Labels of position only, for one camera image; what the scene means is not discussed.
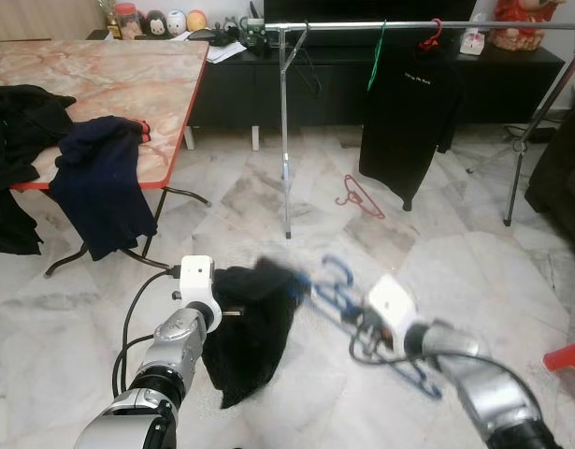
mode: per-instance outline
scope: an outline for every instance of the tiled floor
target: tiled floor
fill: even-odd
[[[412,212],[381,184],[357,173],[359,128],[311,128],[291,135],[293,235],[283,236],[280,136],[263,132],[260,152],[243,132],[196,132],[172,184],[214,204],[171,196],[150,257],[178,263],[205,253],[217,266],[251,264],[261,253],[302,268],[333,253],[348,261],[362,289],[393,272],[427,318],[472,329],[495,357],[535,390],[558,442],[575,449],[575,375],[548,373],[544,353],[575,341],[575,247],[546,216],[518,198],[512,227],[505,208],[512,156],[465,167],[502,148],[499,127],[468,127],[453,150],[437,154]],[[542,149],[528,154],[521,178]],[[380,205],[382,221],[338,206],[352,173]],[[148,192],[155,203],[158,194]],[[110,371],[122,319],[137,288],[156,270],[122,255],[84,258],[45,280],[45,268],[79,247],[79,238],[46,197],[17,196],[38,221],[43,255],[0,254],[0,447],[73,447],[111,400]],[[131,335],[150,333],[176,305],[177,282],[155,283],[137,306]],[[478,449],[483,447],[454,391],[420,395],[388,369],[354,364],[347,339],[308,308],[295,318],[272,383],[229,411],[199,364],[180,411],[179,447],[202,449]],[[132,353],[132,366],[143,353]]]

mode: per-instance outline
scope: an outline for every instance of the black cloth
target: black cloth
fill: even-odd
[[[156,221],[137,183],[137,147],[150,139],[143,122],[101,117],[79,123],[59,142],[59,170],[50,194],[88,246],[93,260],[135,248],[156,234]]]
[[[65,108],[73,103],[37,86],[0,86],[0,253],[40,254],[36,222],[8,187],[37,178],[32,162],[71,130]]]
[[[451,145],[464,89],[450,61],[439,49],[385,47],[368,95],[359,170],[403,199],[404,210],[435,150]]]
[[[304,289],[293,271],[265,259],[254,269],[214,271],[212,294],[221,309],[245,307],[242,316],[223,318],[204,343],[202,359],[214,387],[223,391],[222,409],[272,379]]]

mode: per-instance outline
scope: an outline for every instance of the table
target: table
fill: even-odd
[[[77,103],[67,108],[74,122],[115,115],[145,120],[151,141],[139,146],[137,181],[142,189],[163,189],[155,218],[167,193],[197,194],[168,187],[195,93],[204,72],[208,43],[169,41],[33,41],[0,43],[0,85],[34,84],[53,94],[71,95]],[[44,150],[34,161],[39,177],[11,186],[48,194],[58,168],[56,147]],[[148,239],[141,255],[122,250],[139,262],[159,268],[166,264],[146,258]],[[59,266],[87,252],[52,265]]]

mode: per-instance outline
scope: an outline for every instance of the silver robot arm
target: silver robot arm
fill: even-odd
[[[178,412],[202,355],[207,332],[221,322],[212,297],[214,263],[181,261],[181,308],[154,332],[136,377],[79,436],[75,449],[175,449]]]
[[[390,276],[375,285],[368,301],[389,331],[397,355],[425,356],[455,386],[487,447],[560,449],[521,379],[496,364],[453,355],[488,358],[488,348],[475,336],[443,322],[425,322],[409,295]]]

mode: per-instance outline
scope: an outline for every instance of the metal stand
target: metal stand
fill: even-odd
[[[327,23],[269,23],[265,29],[267,31],[279,32],[279,69],[280,69],[280,117],[281,117],[281,136],[283,149],[283,190],[285,193],[285,237],[291,238],[291,214],[289,203],[289,145],[287,141],[287,69],[294,60],[297,51],[301,48],[306,40],[309,31],[348,31],[348,30],[380,30],[385,29],[432,29],[432,28],[450,28],[465,29],[507,29],[507,28],[531,28],[531,29],[548,29],[548,30],[571,30],[575,32],[575,23],[550,23],[550,22],[327,22]],[[286,55],[286,34],[291,31],[303,31],[302,36],[295,44],[294,49],[289,57]],[[513,212],[513,202],[518,187],[520,177],[520,166],[525,154],[525,142],[528,140],[534,129],[538,126],[544,115],[547,113],[554,100],[559,96],[563,87],[568,83],[575,71],[575,56],[564,76],[557,83],[555,88],[549,94],[543,107],[535,116],[533,122],[528,126],[524,135],[520,138],[523,149],[518,152],[516,161],[516,173],[513,184],[510,188],[510,199],[508,202],[508,215],[504,220],[505,225],[510,225],[511,214]]]
[[[518,182],[520,180],[520,170],[522,169],[522,161],[524,159],[526,151],[528,150],[526,142],[528,141],[534,130],[537,129],[539,123],[542,122],[542,119],[545,118],[545,115],[547,114],[547,112],[549,112],[549,109],[553,105],[553,102],[557,99],[559,94],[561,94],[561,91],[563,91],[564,87],[566,87],[566,84],[568,84],[568,81],[571,79],[574,72],[575,72],[575,55],[574,59],[572,59],[572,61],[569,63],[568,68],[566,68],[564,74],[561,76],[557,84],[555,84],[555,87],[553,87],[553,90],[551,91],[549,96],[545,99],[542,108],[540,108],[537,111],[537,114],[532,119],[530,125],[526,128],[522,136],[517,140],[520,143],[520,149],[516,150],[515,145],[513,146],[513,149],[517,151],[517,156],[515,160],[515,173],[513,175],[513,183],[510,186],[510,193],[508,196],[507,215],[503,219],[503,224],[505,226],[511,225],[511,216],[513,214],[513,205],[515,203],[515,196],[518,190]]]
[[[202,197],[198,194],[195,194],[194,192],[189,192],[187,190],[173,189],[171,187],[163,187],[162,191],[163,191],[163,193],[161,194],[160,200],[158,201],[158,206],[156,207],[156,212],[154,213],[154,220],[156,221],[156,223],[158,223],[158,219],[160,218],[160,214],[163,211],[163,205],[165,204],[165,199],[166,199],[167,193],[176,194],[176,195],[183,195],[183,196],[190,196],[191,198],[195,198],[198,201],[200,201],[201,203],[204,203],[207,207],[212,206],[212,203],[210,201],[208,201],[207,199],[205,199],[204,197]],[[44,195],[46,195],[48,198],[52,199],[52,197],[48,191],[42,190],[41,192]],[[126,256],[131,257],[132,259],[136,260],[137,262],[139,262],[141,264],[148,265],[150,267],[160,268],[160,269],[171,269],[171,266],[169,266],[167,264],[164,264],[162,262],[156,262],[155,260],[150,260],[149,258],[146,257],[146,255],[148,255],[148,250],[150,249],[151,242],[152,242],[152,236],[149,236],[148,239],[146,240],[146,244],[144,245],[144,249],[143,249],[141,255],[134,253],[131,250],[120,250],[120,251],[123,254],[125,254]],[[79,249],[79,251],[77,253],[69,255],[68,257],[65,257],[64,259],[61,259],[57,262],[54,262],[46,270],[46,272],[44,273],[44,277],[49,278],[50,276],[52,276],[52,273],[54,273],[54,270],[62,267],[63,265],[68,264],[69,262],[73,262],[74,260],[81,258],[87,252],[88,252],[88,245],[86,245],[84,242],[81,244],[81,248]]]

